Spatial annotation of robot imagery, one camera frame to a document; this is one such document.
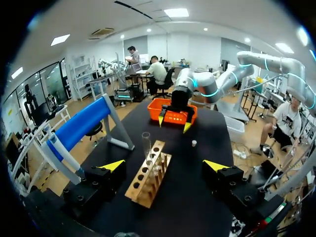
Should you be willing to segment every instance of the orange plastic crate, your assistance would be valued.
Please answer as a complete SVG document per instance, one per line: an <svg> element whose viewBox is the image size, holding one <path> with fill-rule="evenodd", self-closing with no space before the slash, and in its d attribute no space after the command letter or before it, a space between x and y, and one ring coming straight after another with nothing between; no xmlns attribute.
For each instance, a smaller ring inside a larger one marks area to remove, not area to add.
<svg viewBox="0 0 316 237"><path fill-rule="evenodd" d="M150 103L150 105L147 107L147 109L149 110L149 113L150 113L150 118L152 120L159 121L158 117L159 117L159 114L161 113L163 105L171 105L171 101L169 99L157 98L157 99L154 99ZM192 124L193 124L197 118L198 109L196 106L193 106L193 105L189 105L189 106L194 109L194 115L192 117ZM172 112L172 111L167 111L163 121L176 123L176 124L185 124L187 121L187 115L188 115L188 113L186 113L186 112L176 113L176 112Z"/></svg>

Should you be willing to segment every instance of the man in white shirt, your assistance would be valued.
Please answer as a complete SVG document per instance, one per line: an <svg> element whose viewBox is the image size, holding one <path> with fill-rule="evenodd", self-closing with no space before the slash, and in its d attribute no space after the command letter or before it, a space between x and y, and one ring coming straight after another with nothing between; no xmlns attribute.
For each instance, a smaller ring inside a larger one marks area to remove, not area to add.
<svg viewBox="0 0 316 237"><path fill-rule="evenodd" d="M146 75L153 74L154 79L147 83L147 88L149 89L150 94L154 95L157 93L158 85L164 85L164 80L167 76L167 72L164 68L164 65L158 61L157 56L153 56L151 58L151 63L152 64L147 70Z"/></svg>
<svg viewBox="0 0 316 237"><path fill-rule="evenodd" d="M275 113L273 114L273 122L266 124L262 129L260 146L250 149L252 153L262 154L262 147L268 138L268 134L272 134L273 137L280 143L281 148L287 147L283 150L289 151L292 146L291 135L294 138L298 138L301 131L302 121L298 111L300 101L295 97L292 97L291 103L281 104Z"/></svg>

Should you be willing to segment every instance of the man standing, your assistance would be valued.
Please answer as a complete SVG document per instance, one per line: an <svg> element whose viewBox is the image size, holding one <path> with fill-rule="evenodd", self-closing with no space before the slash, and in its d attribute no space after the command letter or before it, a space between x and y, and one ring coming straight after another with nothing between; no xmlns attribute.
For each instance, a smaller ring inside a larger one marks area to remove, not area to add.
<svg viewBox="0 0 316 237"><path fill-rule="evenodd" d="M281 148L292 146L291 135L297 139L300 135L302 121L298 111L300 101L292 97L292 102L281 104L273 114L273 122L266 124L261 133L260 146L250 149L252 153L261 155L264 143L267 140L268 134L273 134L273 137L281 144Z"/></svg>
<svg viewBox="0 0 316 237"><path fill-rule="evenodd" d="M158 85L163 85L164 80L167 76L166 69L164 68L164 65L158 61L157 56L153 56L151 58L151 66L146 72L146 75L153 74L154 78L150 80L150 82L147 83L147 88L150 91L151 95L154 95L157 93Z"/></svg>
<svg viewBox="0 0 316 237"><path fill-rule="evenodd" d="M135 49L134 46L131 46L127 49L130 53L130 56L132 57L132 59L127 59L127 62L132 64L137 64L140 63L140 59L139 59L139 53L138 51Z"/></svg>

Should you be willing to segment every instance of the glowing blue ring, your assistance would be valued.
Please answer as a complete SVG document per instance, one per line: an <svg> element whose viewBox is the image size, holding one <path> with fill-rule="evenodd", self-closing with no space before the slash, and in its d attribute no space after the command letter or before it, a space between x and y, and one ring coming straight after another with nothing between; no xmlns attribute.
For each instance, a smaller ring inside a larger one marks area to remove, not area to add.
<svg viewBox="0 0 316 237"><path fill-rule="evenodd" d="M193 82L193 86L194 86L194 87L197 87L197 86L198 86L198 83L197 83L197 81L196 81L195 79L192 79L192 78L190 78L190 77L188 77L188 79L190 79L190 80Z"/></svg>
<svg viewBox="0 0 316 237"><path fill-rule="evenodd" d="M313 106L311 106L310 108L308 108L308 107L306 106L306 108L309 109L309 110L311 110L312 108L314 108L315 103L316 103L316 95L314 94L314 104L313 104Z"/></svg>
<svg viewBox="0 0 316 237"><path fill-rule="evenodd" d="M240 66L243 67L243 68L249 67L249 66L251 66L251 65L252 65L252 64L246 64L246 65L240 64Z"/></svg>
<svg viewBox="0 0 316 237"><path fill-rule="evenodd" d="M294 74L294 73L288 73L288 75L294 76L294 77L296 77L296 78L302 80L302 81L306 84L306 82L305 82L301 77L299 77L298 75L296 75L296 74Z"/></svg>
<svg viewBox="0 0 316 237"><path fill-rule="evenodd" d="M266 65L266 69L267 69L268 71L270 71L270 70L268 69L267 59L266 59L266 58L265 58L265 65Z"/></svg>
<svg viewBox="0 0 316 237"><path fill-rule="evenodd" d="M211 96L216 95L218 91L219 91L219 89L217 89L217 91L215 91L213 94L210 94L210 95L204 95L203 93L201 93L201 96L204 96L204 97L211 97Z"/></svg>
<svg viewBox="0 0 316 237"><path fill-rule="evenodd" d="M234 72L231 72L234 76L235 76L235 78L236 78L236 84L238 83L238 79L237 79L237 76L236 76L236 74L234 73Z"/></svg>

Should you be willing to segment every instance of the white t-shirt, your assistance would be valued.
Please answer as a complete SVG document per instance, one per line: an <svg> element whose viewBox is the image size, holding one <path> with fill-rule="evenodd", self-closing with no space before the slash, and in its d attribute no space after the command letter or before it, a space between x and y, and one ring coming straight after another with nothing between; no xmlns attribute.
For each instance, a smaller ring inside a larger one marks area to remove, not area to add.
<svg viewBox="0 0 316 237"><path fill-rule="evenodd" d="M284 134L291 137L292 133L294 133L294 137L299 137L302 126L301 116L298 111L294 112L292 110L290 103L285 102L281 104L273 116L276 118L276 123Z"/></svg>
<svg viewBox="0 0 316 237"><path fill-rule="evenodd" d="M166 78L167 72L166 72L166 69L164 68L164 65L162 63L160 63L160 62L153 63L149 67L147 72L154 75L154 77L156 79L156 83L158 85L164 84L164 80Z"/></svg>

